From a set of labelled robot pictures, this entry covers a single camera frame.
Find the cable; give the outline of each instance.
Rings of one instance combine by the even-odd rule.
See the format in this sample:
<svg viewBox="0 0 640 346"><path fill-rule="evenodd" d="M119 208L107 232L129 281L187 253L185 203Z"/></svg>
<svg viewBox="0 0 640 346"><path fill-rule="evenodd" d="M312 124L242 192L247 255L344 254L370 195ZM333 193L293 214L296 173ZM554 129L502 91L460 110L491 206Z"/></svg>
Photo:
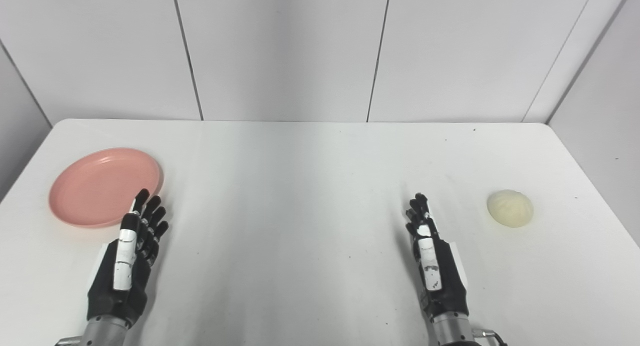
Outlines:
<svg viewBox="0 0 640 346"><path fill-rule="evenodd" d="M507 344L503 341L503 338L501 338L500 335L498 335L498 333L494 333L493 337L495 337L496 341L498 341L498 344L500 346L507 346Z"/></svg>

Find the robotic hand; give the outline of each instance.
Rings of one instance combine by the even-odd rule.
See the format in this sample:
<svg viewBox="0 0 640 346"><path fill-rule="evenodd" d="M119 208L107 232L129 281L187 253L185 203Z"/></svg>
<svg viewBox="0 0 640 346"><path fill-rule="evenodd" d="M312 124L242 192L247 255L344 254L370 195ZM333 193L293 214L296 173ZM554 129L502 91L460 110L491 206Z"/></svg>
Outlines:
<svg viewBox="0 0 640 346"><path fill-rule="evenodd" d="M56 346L121 346L144 312L151 266L169 228L167 221L161 222L167 212L160 207L160 196L148 198L149 191L142 189L122 218L119 238L107 246L89 289L84 335L61 339Z"/></svg>
<svg viewBox="0 0 640 346"><path fill-rule="evenodd" d="M438 345L480 346L474 337L494 337L500 346L507 346L494 331L471 328L467 290L458 274L450 245L439 237L427 198L418 193L409 204L411 209L406 215L410 222L406 229L413 238L413 256L424 286L420 303L433 325Z"/></svg>

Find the pink plate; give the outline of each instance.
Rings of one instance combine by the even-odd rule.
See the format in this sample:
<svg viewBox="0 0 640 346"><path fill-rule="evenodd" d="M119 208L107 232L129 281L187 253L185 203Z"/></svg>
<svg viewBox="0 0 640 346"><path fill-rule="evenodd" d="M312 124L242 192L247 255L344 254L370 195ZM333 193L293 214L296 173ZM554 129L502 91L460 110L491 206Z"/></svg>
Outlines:
<svg viewBox="0 0 640 346"><path fill-rule="evenodd" d="M115 225L141 189L162 183L158 163L136 149L114 148L83 157L53 183L48 205L58 219L82 228Z"/></svg>

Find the white backdrop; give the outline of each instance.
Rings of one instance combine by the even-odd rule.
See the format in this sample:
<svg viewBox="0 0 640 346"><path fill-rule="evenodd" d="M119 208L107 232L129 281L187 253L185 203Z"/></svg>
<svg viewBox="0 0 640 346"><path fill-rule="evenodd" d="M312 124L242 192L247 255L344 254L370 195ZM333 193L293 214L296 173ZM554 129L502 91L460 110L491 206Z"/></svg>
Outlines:
<svg viewBox="0 0 640 346"><path fill-rule="evenodd" d="M0 0L52 122L544 121L619 0ZM194 73L186 52L189 46Z"/></svg>
<svg viewBox="0 0 640 346"><path fill-rule="evenodd" d="M50 126L0 48L0 200L32 157Z"/></svg>
<svg viewBox="0 0 640 346"><path fill-rule="evenodd" d="M0 37L52 123L199 119L174 0L0 0Z"/></svg>
<svg viewBox="0 0 640 346"><path fill-rule="evenodd" d="M560 58L587 1L599 17ZM563 90L618 2L390 0L370 121L522 121L556 57L573 65Z"/></svg>
<svg viewBox="0 0 640 346"><path fill-rule="evenodd" d="M550 123L638 244L639 50L640 0L627 0Z"/></svg>

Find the silver metal cylinder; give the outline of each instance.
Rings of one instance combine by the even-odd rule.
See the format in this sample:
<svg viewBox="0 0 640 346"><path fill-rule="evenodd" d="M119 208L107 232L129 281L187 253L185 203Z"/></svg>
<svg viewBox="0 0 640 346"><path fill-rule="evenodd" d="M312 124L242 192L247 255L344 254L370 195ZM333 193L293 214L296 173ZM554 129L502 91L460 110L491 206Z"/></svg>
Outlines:
<svg viewBox="0 0 640 346"><path fill-rule="evenodd" d="M122 346L127 330L127 322L117 317L94 317L84 329L79 346Z"/></svg>
<svg viewBox="0 0 640 346"><path fill-rule="evenodd" d="M440 346L474 340L469 318L462 313L445 312L434 317L433 329Z"/></svg>

